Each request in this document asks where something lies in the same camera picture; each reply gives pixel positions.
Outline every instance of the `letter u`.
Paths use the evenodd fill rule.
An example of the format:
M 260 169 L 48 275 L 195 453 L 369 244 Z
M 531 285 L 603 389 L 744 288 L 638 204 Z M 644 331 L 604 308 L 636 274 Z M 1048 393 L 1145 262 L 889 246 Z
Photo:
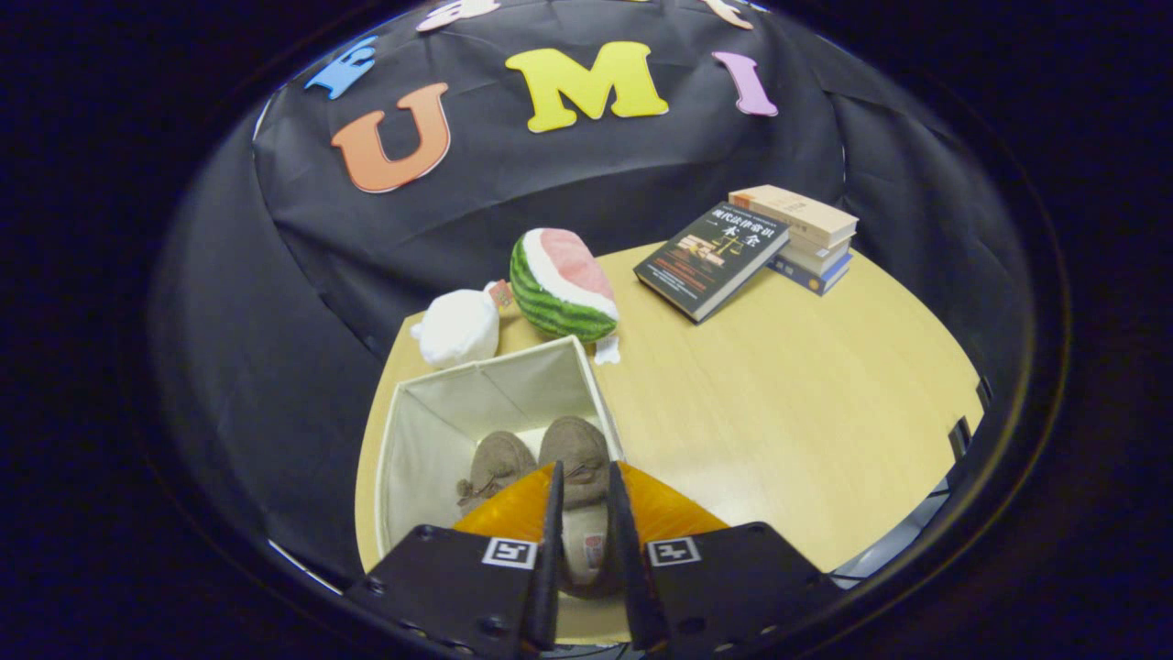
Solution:
M 395 103 L 396 108 L 412 111 L 420 145 L 412 155 L 389 159 L 379 138 L 382 110 L 367 113 L 334 134 L 331 145 L 343 151 L 346 171 L 360 190 L 389 192 L 432 171 L 448 154 L 452 132 L 443 114 L 440 95 L 448 90 L 443 82 L 421 87 Z

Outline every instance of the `watermelon plush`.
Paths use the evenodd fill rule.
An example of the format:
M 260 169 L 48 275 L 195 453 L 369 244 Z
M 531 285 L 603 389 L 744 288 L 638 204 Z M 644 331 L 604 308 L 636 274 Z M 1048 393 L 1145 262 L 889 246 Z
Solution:
M 542 333 L 602 340 L 619 322 L 615 292 L 574 231 L 531 229 L 514 244 L 509 279 L 522 314 Z

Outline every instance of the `yellow letter m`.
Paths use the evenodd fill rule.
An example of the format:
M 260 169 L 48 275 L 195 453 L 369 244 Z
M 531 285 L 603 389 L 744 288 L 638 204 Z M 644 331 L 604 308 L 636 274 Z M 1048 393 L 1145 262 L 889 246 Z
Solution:
M 517 53 L 506 60 L 506 66 L 526 76 L 534 100 L 528 125 L 534 132 L 544 132 L 571 125 L 578 118 L 562 104 L 560 91 L 590 118 L 603 116 L 612 87 L 611 111 L 621 117 L 666 113 L 667 102 L 656 94 L 647 72 L 650 53 L 651 48 L 636 41 L 611 41 L 599 48 L 590 70 L 554 48 Z

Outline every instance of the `slipper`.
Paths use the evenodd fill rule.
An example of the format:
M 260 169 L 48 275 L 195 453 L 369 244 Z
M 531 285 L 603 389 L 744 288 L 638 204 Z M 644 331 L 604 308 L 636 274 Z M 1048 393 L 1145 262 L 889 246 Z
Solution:
M 610 482 L 611 460 L 606 438 L 582 417 L 560 417 L 542 437 L 540 465 L 562 462 L 565 490 L 562 509 L 577 509 L 603 502 Z
M 469 478 L 456 483 L 460 515 L 468 516 L 506 487 L 537 469 L 534 455 L 508 431 L 494 431 L 476 445 Z
M 621 587 L 609 543 L 606 440 L 581 417 L 555 420 L 542 437 L 538 464 L 562 462 L 562 558 L 558 588 L 577 598 L 602 598 Z

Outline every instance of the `fabric storage bin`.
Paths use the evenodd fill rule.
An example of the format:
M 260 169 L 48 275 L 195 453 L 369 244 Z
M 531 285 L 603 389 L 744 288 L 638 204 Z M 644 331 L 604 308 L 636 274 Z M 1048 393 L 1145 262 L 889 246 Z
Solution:
M 547 428 L 565 415 L 594 424 L 611 461 L 623 461 L 606 409 L 576 338 L 405 381 L 395 388 L 375 482 L 375 537 L 386 556 L 416 525 L 460 520 L 456 483 L 477 443 L 511 431 L 538 456 Z

